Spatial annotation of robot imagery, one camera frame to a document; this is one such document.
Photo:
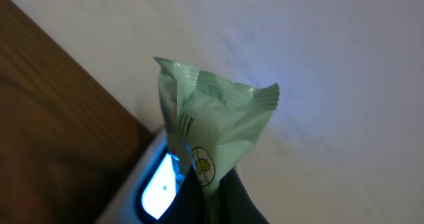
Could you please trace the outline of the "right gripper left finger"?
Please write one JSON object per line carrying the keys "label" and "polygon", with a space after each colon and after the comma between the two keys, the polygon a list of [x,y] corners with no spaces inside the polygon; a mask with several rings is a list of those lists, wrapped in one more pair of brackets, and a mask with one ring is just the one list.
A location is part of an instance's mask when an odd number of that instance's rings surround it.
{"label": "right gripper left finger", "polygon": [[193,167],[157,224],[205,224],[203,192]]}

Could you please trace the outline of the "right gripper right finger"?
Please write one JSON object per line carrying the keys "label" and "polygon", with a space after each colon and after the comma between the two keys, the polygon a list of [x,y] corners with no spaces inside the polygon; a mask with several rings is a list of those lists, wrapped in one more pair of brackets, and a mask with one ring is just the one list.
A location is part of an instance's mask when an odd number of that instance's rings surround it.
{"label": "right gripper right finger", "polygon": [[269,224],[256,208],[236,170],[231,169],[220,181],[221,223]]}

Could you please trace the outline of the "mint green wipes pack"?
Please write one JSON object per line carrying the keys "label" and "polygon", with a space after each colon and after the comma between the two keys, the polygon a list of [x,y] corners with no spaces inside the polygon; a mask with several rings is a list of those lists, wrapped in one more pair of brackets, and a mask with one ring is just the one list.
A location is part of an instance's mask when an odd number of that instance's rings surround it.
{"label": "mint green wipes pack", "polygon": [[279,86],[252,87],[175,60],[156,61],[168,147],[180,159],[180,186],[193,167],[206,223],[221,223],[220,181],[254,148],[278,106]]}

